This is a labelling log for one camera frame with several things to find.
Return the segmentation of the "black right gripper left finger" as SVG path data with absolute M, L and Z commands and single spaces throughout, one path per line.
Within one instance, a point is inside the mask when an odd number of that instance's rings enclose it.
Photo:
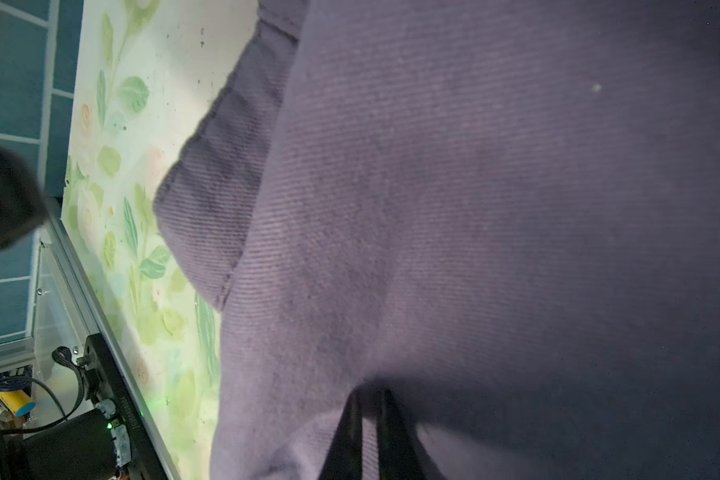
M 360 480 L 362 478 L 363 427 L 362 405 L 357 392 L 352 392 L 344 406 L 340 421 L 319 480 Z

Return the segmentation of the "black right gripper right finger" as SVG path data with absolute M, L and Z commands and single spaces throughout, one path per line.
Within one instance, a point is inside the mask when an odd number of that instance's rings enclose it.
M 381 480 L 425 479 L 403 416 L 388 389 L 380 393 L 376 435 Z

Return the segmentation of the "purple trousers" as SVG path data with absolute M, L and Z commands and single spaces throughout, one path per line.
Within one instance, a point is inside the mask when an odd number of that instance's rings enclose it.
M 263 1 L 154 212 L 214 479 L 720 479 L 720 1 Z

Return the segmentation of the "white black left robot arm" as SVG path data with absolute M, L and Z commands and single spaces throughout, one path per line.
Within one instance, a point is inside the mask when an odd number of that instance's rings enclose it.
M 49 218 L 46 199 L 25 162 L 0 147 L 0 251 Z

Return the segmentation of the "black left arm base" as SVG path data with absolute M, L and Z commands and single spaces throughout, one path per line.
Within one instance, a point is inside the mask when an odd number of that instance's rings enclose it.
M 65 348 L 52 353 L 78 380 L 73 407 L 41 427 L 0 431 L 0 479 L 174 479 L 169 458 L 153 442 L 145 410 L 129 388 L 108 341 L 86 338 L 73 364 Z

